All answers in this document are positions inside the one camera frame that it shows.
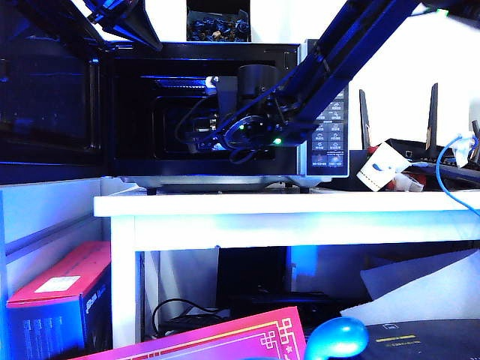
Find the power cord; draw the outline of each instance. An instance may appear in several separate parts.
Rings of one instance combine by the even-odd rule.
[[[436,175],[436,180],[438,181],[438,184],[442,188],[443,192],[447,194],[449,197],[451,197],[453,200],[455,200],[457,203],[460,203],[461,205],[465,206],[467,209],[471,210],[474,214],[478,215],[480,217],[480,211],[476,210],[473,208],[471,205],[467,204],[466,202],[458,199],[455,197],[449,189],[446,188],[446,186],[443,184],[442,179],[440,178],[440,162],[442,160],[443,155],[446,153],[446,151],[455,144],[458,140],[463,139],[461,135],[458,135],[455,137],[451,142],[449,142],[440,152],[438,155],[438,158],[436,159],[436,166],[435,166],[435,175]],[[475,140],[475,145],[473,148],[475,148],[479,144],[479,140],[474,136],[473,139]]]
[[[220,309],[207,309],[206,307],[202,307],[198,304],[195,304],[194,302],[190,301],[190,300],[186,300],[184,298],[169,298],[165,301],[162,301],[160,304],[158,304],[155,309],[153,310],[153,312],[151,313],[151,326],[152,328],[154,329],[155,331],[155,334],[157,336],[160,336],[160,330],[158,329],[157,327],[157,324],[155,323],[155,317],[156,317],[156,314],[158,312],[158,310],[164,306],[165,304],[168,304],[169,302],[185,302],[187,304],[190,304],[192,305],[193,307],[197,308],[197,309],[200,309],[201,311],[205,311],[206,313],[211,313],[211,314],[215,314],[217,313],[218,311],[220,311]]]

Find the white table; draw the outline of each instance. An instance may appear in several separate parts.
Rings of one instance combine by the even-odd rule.
[[[455,195],[480,209],[480,191]],[[140,342],[138,253],[202,248],[480,239],[480,217],[444,193],[215,193],[94,198],[111,217],[113,346]]]

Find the white paper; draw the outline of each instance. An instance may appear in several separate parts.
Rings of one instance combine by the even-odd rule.
[[[372,191],[378,191],[409,165],[410,162],[405,157],[382,142],[357,173],[357,177]]]
[[[420,278],[370,303],[343,310],[341,315],[355,317],[367,326],[416,320],[480,318],[480,251],[475,250],[470,255],[463,252],[463,255],[456,253],[460,257],[458,261],[425,276],[420,274]]]
[[[42,286],[35,290],[36,293],[50,293],[52,291],[65,291],[75,284],[80,276],[51,277]]]

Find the white sticker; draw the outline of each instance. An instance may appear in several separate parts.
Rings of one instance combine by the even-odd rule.
[[[80,279],[80,276],[52,277],[36,289],[35,292],[49,293],[52,291],[65,291],[75,284],[75,281],[78,279]]]

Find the red box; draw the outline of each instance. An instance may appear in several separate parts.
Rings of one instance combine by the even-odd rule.
[[[69,359],[112,348],[110,243],[87,241],[7,301],[10,358]]]
[[[261,356],[302,360],[304,352],[299,313],[296,307],[285,307],[76,360],[239,360]]]

